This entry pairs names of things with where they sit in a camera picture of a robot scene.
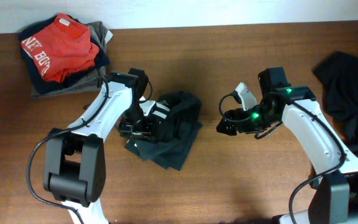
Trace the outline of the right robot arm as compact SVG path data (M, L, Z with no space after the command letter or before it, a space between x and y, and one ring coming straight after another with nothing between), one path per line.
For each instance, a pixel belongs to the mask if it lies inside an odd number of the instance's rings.
M291 86L282 67L258 75L261 101L241 82L230 93L241 107L222 112L217 132L261 139L280 125L297 138L316 172L290 195L273 223L358 223L358 158L335 133L307 86Z

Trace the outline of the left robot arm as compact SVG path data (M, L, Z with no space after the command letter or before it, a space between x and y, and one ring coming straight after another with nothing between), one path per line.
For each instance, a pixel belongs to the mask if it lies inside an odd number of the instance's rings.
M74 223L107 223L100 196L106 180L104 142L117 124L127 139L153 141L155 102L143 70L111 72L96 99L66 129L53 128L45 151L44 189L70 212Z

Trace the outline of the dark teal t-shirt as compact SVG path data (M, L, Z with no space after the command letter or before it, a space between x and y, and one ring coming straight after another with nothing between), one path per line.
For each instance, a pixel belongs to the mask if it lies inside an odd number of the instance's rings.
M159 97L149 121L152 140L130 137L125 148L143 161L151 160L164 169L183 167L202 124L198 121L201 100L178 91Z

